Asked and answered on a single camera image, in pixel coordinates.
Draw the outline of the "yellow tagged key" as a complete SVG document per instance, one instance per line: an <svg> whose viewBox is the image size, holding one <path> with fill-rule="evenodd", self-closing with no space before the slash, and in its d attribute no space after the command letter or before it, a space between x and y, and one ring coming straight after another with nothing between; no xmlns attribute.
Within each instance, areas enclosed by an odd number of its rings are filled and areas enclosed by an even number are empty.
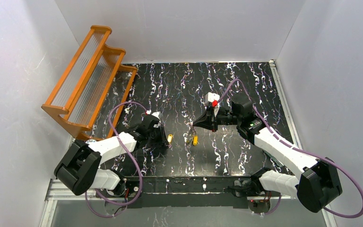
<svg viewBox="0 0 363 227"><path fill-rule="evenodd" d="M195 136L193 136L193 139L192 139L192 145L196 146L197 144L198 144L198 136L195 135Z"/></svg>
<svg viewBox="0 0 363 227"><path fill-rule="evenodd" d="M167 141L168 141L168 143L169 143L169 144L171 144L172 140L173 140L173 135L172 135L172 134L169 134L169 135L167 136Z"/></svg>

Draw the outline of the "white keyring holder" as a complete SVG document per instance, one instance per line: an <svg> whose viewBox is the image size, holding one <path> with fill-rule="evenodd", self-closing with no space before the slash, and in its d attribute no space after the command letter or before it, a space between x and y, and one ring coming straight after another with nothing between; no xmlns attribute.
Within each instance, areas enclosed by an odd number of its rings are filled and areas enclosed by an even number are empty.
<svg viewBox="0 0 363 227"><path fill-rule="evenodd" d="M196 136L196 130L194 126L190 126L186 134L184 135L186 144L191 144Z"/></svg>

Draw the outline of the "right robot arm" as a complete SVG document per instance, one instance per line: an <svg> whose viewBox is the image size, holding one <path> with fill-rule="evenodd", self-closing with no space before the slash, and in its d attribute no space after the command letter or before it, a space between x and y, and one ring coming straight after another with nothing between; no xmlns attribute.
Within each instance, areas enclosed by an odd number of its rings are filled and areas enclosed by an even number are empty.
<svg viewBox="0 0 363 227"><path fill-rule="evenodd" d="M337 168L331 165L331 161L296 151L294 144L286 141L274 129L266 127L264 120L256 115L248 97L232 97L230 109L221 107L219 100L220 96L215 93L209 92L204 96L206 109L193 122L194 127L216 132L220 125L234 125L242 138L292 172L288 175L263 167L249 180L239 181L230 188L235 196L279 192L297 198L307 210L316 213L342 194Z"/></svg>

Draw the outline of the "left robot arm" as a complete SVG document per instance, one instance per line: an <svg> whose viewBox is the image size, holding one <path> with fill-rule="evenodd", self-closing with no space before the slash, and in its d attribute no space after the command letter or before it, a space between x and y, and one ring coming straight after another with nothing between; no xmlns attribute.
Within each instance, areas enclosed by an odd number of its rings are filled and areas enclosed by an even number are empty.
<svg viewBox="0 0 363 227"><path fill-rule="evenodd" d="M143 148L167 147L169 142L161 119L162 114L154 112L118 136L92 143L75 140L56 166L55 177L75 195L89 189L105 189L114 196L122 196L127 179L118 171L104 170L100 166L128 151L134 154Z"/></svg>

